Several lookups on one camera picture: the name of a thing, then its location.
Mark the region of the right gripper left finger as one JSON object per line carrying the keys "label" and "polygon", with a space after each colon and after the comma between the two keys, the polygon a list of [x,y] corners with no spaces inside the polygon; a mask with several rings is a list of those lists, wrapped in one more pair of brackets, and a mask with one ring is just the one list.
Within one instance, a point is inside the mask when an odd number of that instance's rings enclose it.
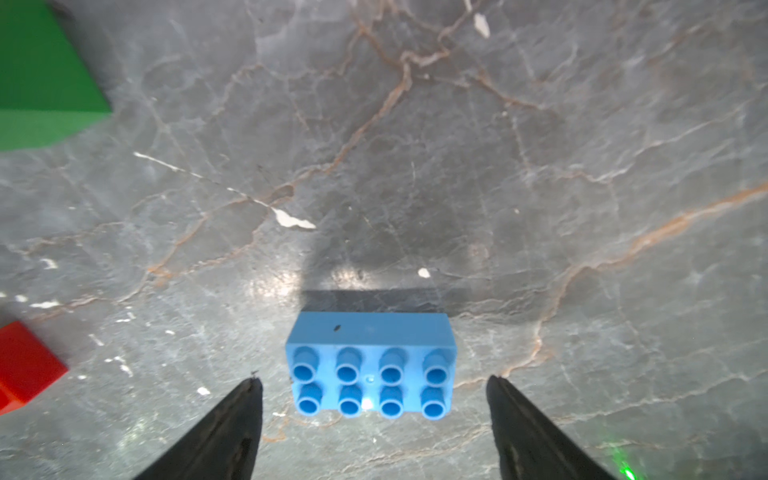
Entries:
{"label": "right gripper left finger", "polygon": [[238,384],[140,479],[250,479],[263,423],[263,385]]}

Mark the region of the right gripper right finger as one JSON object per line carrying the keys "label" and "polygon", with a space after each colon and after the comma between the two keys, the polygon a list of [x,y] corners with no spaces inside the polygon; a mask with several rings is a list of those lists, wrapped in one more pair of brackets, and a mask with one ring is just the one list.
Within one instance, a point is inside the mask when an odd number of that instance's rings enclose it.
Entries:
{"label": "right gripper right finger", "polygon": [[486,399],[502,479],[613,479],[507,379],[490,376]]}

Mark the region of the light blue lego brick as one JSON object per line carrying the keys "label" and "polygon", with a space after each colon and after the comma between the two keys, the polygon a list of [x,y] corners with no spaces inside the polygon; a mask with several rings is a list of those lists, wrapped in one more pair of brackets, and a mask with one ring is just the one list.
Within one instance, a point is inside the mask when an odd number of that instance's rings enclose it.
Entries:
{"label": "light blue lego brick", "polygon": [[444,313],[304,311],[285,352],[305,416],[419,413],[437,421],[451,410],[458,348]]}

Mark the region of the green tall lego brick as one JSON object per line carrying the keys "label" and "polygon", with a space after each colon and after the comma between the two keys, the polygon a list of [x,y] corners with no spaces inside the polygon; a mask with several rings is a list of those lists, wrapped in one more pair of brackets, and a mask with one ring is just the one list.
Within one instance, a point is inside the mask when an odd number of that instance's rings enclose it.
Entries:
{"label": "green tall lego brick", "polygon": [[1,149],[48,147],[112,109],[47,1],[1,3]]}

